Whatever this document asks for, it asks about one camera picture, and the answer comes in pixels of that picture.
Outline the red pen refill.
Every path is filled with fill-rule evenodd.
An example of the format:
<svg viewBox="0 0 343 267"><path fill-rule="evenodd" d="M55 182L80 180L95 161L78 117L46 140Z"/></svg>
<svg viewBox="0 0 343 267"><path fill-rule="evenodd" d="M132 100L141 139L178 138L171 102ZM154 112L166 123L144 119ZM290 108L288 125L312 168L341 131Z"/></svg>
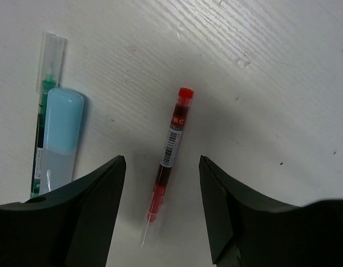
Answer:
<svg viewBox="0 0 343 267"><path fill-rule="evenodd" d="M150 247L156 242L162 224L163 212L165 210L163 199L182 139L192 98L193 90L184 87L180 88L146 215L146 226L141 237L141 246L143 248Z"/></svg>

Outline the light blue highlighter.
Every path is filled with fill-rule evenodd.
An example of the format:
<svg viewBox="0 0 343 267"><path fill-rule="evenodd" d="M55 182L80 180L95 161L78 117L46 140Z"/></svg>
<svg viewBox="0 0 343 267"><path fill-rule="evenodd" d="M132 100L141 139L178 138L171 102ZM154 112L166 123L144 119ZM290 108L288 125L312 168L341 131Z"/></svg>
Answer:
<svg viewBox="0 0 343 267"><path fill-rule="evenodd" d="M40 195L72 181L83 108L83 96L72 89L48 93Z"/></svg>

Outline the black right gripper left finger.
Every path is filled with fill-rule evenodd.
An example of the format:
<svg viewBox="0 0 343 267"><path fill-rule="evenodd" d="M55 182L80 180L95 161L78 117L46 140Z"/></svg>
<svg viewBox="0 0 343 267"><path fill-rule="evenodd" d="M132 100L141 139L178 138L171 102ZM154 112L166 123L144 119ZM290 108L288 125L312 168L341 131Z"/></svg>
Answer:
<svg viewBox="0 0 343 267"><path fill-rule="evenodd" d="M59 189L0 205L0 266L105 266L125 173L116 156Z"/></svg>

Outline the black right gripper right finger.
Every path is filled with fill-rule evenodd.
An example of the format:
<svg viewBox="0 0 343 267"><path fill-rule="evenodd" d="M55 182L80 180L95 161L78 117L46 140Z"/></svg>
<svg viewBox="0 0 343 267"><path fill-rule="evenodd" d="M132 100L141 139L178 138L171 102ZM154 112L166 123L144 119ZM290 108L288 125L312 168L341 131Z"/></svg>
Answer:
<svg viewBox="0 0 343 267"><path fill-rule="evenodd" d="M199 163L211 259L216 266L343 266L343 200L293 206Z"/></svg>

